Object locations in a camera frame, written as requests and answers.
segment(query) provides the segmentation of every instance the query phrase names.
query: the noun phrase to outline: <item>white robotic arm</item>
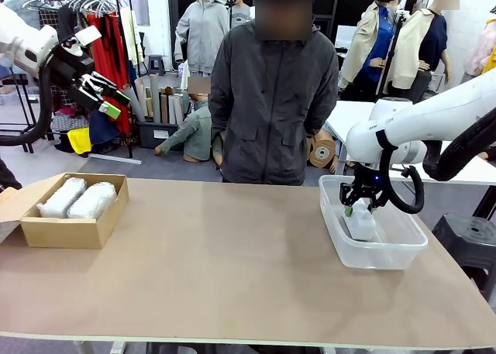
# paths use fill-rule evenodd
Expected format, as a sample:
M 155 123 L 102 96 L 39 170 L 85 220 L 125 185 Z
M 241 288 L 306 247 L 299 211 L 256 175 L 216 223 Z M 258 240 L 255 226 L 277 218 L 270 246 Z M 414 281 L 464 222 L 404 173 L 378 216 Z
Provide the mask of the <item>white robotic arm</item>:
M 95 72 L 95 63 L 82 50 L 101 37 L 94 26 L 59 43 L 54 28 L 34 29 L 3 4 L 0 4 L 0 17 L 0 64 L 15 64 L 38 79 L 41 104 L 35 127 L 21 136 L 0 136 L 0 146 L 33 143 L 48 130 L 52 112 L 51 85 L 66 89 L 69 98 L 86 109 L 97 109 L 114 119 L 120 110 L 103 97 L 129 104 L 130 100 L 114 83 Z
M 441 155 L 442 141 L 453 141 Z M 415 203 L 394 193 L 389 178 L 393 163 L 419 163 L 434 180 L 451 180 L 478 153 L 496 141 L 496 71 L 490 71 L 426 101 L 379 100 L 368 122 L 355 125 L 346 139 L 355 181 L 341 187 L 341 202 L 351 208 L 369 198 L 370 210 L 391 201 L 402 211 L 423 208 L 423 185 L 414 167 L 403 175 L 415 186 Z

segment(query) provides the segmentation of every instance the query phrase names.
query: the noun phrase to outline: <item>clear plastic container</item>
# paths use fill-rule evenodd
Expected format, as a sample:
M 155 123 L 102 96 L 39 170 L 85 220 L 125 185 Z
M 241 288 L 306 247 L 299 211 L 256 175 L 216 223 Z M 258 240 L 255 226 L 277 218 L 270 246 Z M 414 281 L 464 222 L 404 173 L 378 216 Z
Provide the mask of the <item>clear plastic container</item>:
M 325 224 L 341 262 L 359 269 L 404 270 L 427 248 L 427 237 L 410 215 L 391 203 L 374 212 L 377 230 L 370 242 L 350 237 L 343 219 L 344 206 L 339 200 L 341 183 L 353 177 L 323 176 L 319 180 L 320 207 Z

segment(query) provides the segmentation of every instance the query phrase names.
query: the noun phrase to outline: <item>pink shirt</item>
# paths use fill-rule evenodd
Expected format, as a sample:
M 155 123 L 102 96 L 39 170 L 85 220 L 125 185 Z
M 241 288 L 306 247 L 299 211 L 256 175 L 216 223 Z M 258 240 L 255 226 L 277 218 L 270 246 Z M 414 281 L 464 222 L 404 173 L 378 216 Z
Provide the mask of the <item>pink shirt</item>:
M 465 72 L 475 77 L 481 75 L 495 46 L 496 20 L 489 22 L 486 29 L 479 36 L 479 41 L 473 53 L 465 61 Z

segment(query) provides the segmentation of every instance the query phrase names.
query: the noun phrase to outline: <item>black crate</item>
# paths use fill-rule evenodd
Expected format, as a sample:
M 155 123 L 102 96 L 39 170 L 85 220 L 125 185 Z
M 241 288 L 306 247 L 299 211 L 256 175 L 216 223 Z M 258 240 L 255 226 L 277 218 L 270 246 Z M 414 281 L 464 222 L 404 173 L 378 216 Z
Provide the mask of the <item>black crate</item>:
M 177 124 L 156 124 L 148 122 L 138 122 L 139 140 L 144 149 L 155 149 L 165 139 L 176 133 Z M 182 151 L 184 144 L 176 145 L 172 150 Z

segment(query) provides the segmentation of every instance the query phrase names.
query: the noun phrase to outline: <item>red dress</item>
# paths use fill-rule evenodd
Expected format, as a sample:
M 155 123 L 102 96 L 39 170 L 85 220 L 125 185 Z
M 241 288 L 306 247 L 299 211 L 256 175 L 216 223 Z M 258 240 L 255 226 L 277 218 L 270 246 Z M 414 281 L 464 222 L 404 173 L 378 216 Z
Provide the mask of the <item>red dress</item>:
M 129 83 L 129 78 L 117 17 L 105 15 L 104 17 L 97 18 L 95 14 L 90 13 L 87 16 L 87 20 L 102 35 L 101 39 L 94 41 L 92 44 L 95 70 L 110 81 L 116 83 L 117 89 L 123 89 L 124 85 Z M 105 100 L 121 111 L 121 115 L 115 120 L 119 132 L 129 133 L 131 128 L 127 106 L 121 105 L 111 98 L 105 98 Z

